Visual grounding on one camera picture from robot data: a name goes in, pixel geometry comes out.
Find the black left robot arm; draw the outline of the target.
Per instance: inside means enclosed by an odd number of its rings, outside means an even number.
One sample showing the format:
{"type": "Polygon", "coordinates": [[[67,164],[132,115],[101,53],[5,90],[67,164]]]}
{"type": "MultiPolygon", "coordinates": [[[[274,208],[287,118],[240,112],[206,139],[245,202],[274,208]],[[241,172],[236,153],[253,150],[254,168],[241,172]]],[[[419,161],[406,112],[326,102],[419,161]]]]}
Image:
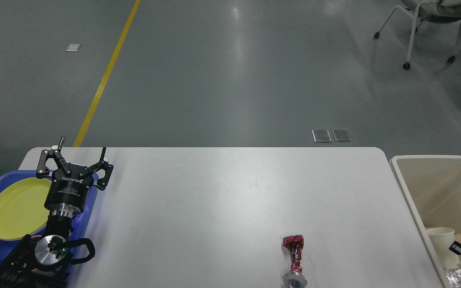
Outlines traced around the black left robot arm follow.
{"type": "Polygon", "coordinates": [[[91,189],[105,190],[114,167],[105,157],[106,147],[91,166],[67,162],[64,141],[42,150],[36,168],[36,178],[49,185],[44,232],[25,234],[1,262],[0,288],[65,288],[69,268],[95,257],[91,239],[73,236],[73,222],[84,213],[91,189]]]}

